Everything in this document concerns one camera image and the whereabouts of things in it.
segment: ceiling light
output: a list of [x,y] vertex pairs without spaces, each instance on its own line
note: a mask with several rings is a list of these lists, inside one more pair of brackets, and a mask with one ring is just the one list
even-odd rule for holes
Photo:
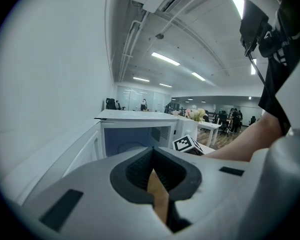
[[[254,62],[255,65],[257,65],[257,59],[256,58],[253,59],[253,62]],[[252,65],[252,63],[251,63],[251,75],[255,75],[255,74],[256,74],[256,70],[254,68],[254,65]]]
[[245,0],[232,0],[242,19],[244,15]]
[[138,77],[134,77],[133,79],[135,79],[135,80],[140,80],[140,81],[145,81],[145,82],[150,82],[149,80],[142,79],[142,78],[138,78]]
[[193,72],[192,75],[194,75],[195,77],[199,78],[201,81],[206,81],[206,79],[204,79],[201,75],[198,75],[195,72]]
[[171,64],[173,64],[175,66],[179,66],[180,65],[180,63],[178,63],[178,62],[176,62],[176,61],[174,61],[174,60],[172,60],[170,58],[167,58],[165,56],[162,56],[162,55],[160,55],[160,54],[158,54],[156,52],[153,52],[151,55],[154,56],[154,57],[157,57],[157,58],[159,58],[161,60],[164,60],[166,62],[169,62],[169,63],[171,63]]
[[166,85],[166,84],[163,84],[163,83],[159,83],[159,85],[161,85],[161,86],[166,86],[166,87],[172,87],[172,86],[170,86],[170,85]]

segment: office room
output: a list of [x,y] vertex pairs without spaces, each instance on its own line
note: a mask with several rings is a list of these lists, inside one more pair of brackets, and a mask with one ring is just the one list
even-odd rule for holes
[[294,2],[7,1],[0,229],[246,240],[299,223]]

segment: black sleeve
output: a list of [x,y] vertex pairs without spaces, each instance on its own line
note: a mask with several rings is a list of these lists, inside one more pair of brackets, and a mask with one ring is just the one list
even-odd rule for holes
[[266,88],[263,88],[262,96],[259,102],[259,107],[275,116],[276,118],[282,120],[284,123],[289,124],[289,120],[278,103],[275,95],[277,91],[281,88],[284,82],[287,80],[289,72],[286,66],[277,62],[273,57],[269,58],[268,68],[265,77],[265,85],[267,86],[269,92],[274,97],[276,106],[274,105],[270,95],[268,94]]

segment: human arm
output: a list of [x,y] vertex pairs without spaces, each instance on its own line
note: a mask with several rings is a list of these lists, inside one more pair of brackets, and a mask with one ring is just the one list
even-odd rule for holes
[[281,136],[279,120],[265,112],[259,121],[249,126],[230,144],[206,154],[204,157],[250,161],[256,150],[269,148]]

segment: wooden floor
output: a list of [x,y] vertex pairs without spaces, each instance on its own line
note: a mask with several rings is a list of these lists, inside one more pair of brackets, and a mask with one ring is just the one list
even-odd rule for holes
[[[247,128],[248,127],[246,127],[246,126],[242,126],[241,128],[238,128],[236,133],[231,133],[229,131],[229,137],[225,134],[220,136],[220,131],[219,131],[218,136],[216,137],[215,145],[211,144],[210,148],[212,148],[214,150],[218,150],[218,149],[224,147],[225,145],[229,144],[234,139],[236,139]],[[204,129],[200,130],[200,127],[198,127],[198,134],[197,134],[196,141],[199,142],[200,144],[206,146],[207,142],[208,142],[209,134],[210,134],[209,130],[206,130],[206,132],[205,132]]]

